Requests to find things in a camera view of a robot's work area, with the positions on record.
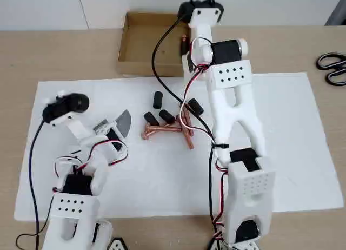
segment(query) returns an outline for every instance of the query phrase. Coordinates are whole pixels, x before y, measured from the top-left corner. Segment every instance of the cardboard box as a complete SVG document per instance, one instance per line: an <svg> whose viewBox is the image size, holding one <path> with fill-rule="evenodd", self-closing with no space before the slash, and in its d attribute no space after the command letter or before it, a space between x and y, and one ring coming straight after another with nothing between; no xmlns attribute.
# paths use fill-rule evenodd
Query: cardboard box
<svg viewBox="0 0 346 250"><path fill-rule="evenodd" d="M177 15L128 12L126 14L117 71L123 74L153 76L151 55L158 40L177 20ZM182 35L190 28L179 23L159 47L155 67L160 76L183 76L180 56Z"/></svg>

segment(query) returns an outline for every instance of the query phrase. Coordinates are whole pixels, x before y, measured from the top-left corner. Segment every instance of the table surface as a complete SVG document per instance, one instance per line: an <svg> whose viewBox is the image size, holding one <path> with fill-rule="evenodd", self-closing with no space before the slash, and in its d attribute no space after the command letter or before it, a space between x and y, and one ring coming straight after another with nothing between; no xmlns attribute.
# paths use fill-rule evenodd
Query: table surface
<svg viewBox="0 0 346 250"><path fill-rule="evenodd" d="M19 173L38 81L120 78L116 61L121 30L0 32L0 249L15 249L34 223L13 218ZM214 40L245 38L255 73L306 71L320 110L343 193L346 192L346 88L332 87L315 69L324 52L346 52L346 27L218 27ZM114 236L129 249L205 249L207 216L113 219ZM262 250L346 249L346 210L274 214ZM33 249L34 239L21 244Z"/></svg>

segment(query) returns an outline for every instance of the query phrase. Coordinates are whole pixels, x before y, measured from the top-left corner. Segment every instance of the scissor handle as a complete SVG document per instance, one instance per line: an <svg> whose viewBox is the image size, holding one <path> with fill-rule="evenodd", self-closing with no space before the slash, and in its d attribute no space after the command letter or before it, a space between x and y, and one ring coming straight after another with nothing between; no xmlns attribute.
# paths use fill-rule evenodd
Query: scissor handle
<svg viewBox="0 0 346 250"><path fill-rule="evenodd" d="M322 64L322 61L325 58L338 58L340 60L338 62L333 62L333 63L327 64L327 65L324 65L324 64ZM342 54L338 54L336 52L330 52L328 54L323 54L316 60L316 68L319 70L329 70L329 69L340 68L344 64L346 64L346 56L342 55Z"/></svg>
<svg viewBox="0 0 346 250"><path fill-rule="evenodd" d="M343 73L346 73L346 68L340 67L338 70L333 71L332 73L328 73L325 76L325 81L327 81L328 84L333 86L346 86L346 81L333 81L333 78L335 76L341 75Z"/></svg>

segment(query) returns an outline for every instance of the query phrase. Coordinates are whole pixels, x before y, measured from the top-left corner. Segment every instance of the white wall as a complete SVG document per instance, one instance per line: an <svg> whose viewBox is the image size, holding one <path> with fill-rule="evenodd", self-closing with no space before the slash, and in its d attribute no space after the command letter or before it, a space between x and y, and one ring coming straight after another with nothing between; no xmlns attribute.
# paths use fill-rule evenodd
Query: white wall
<svg viewBox="0 0 346 250"><path fill-rule="evenodd" d="M127 10L176 12L184 0L81 1L0 0L0 30L121 28ZM224 25L306 25L325 24L339 0L216 1Z"/></svg>

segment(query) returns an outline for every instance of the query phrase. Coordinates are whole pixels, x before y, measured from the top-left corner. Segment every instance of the robotic arm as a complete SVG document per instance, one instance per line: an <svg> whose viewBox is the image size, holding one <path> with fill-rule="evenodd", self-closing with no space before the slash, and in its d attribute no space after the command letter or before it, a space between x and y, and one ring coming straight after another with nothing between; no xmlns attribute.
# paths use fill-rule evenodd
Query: robotic arm
<svg viewBox="0 0 346 250"><path fill-rule="evenodd" d="M207 85L214 121L214 153L228 178L228 196L216 239L227 248L256 249L255 240L269 232L275 171L267 157L262 125L252 93L252 72L245 40L212 42L211 27L220 21L223 7L214 0L182 3L178 16L189 24L194 36L189 53L182 56L184 78L190 80L194 66L207 64L202 79ZM226 92L234 90L236 103L227 103ZM239 122L251 147L230 152L232 126Z"/></svg>
<svg viewBox="0 0 346 250"><path fill-rule="evenodd" d="M112 224L97 220L99 201L96 195L102 192L110 163L119 161L127 148L114 122L102 121L91 130L78 120L78 115L88 107L87 96L69 94L58 96L43 111L46 123L54 128L68 127L81 147L73 157L65 156L58 172L56 169L58 181L43 250L106 250L110 243ZM81 164L69 161L79 159L85 151L89 155Z"/></svg>

